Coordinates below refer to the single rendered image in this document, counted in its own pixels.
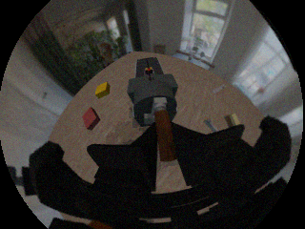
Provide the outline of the yellow block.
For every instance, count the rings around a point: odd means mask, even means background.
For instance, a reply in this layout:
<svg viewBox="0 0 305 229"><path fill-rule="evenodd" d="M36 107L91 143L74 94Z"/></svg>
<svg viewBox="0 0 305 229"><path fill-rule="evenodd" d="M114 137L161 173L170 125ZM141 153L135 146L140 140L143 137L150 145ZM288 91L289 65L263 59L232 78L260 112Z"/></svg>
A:
<svg viewBox="0 0 305 229"><path fill-rule="evenodd" d="M100 99L103 98L103 96L110 94L110 86L111 85L108 83L98 85L95 89L95 96L98 96Z"/></svg>

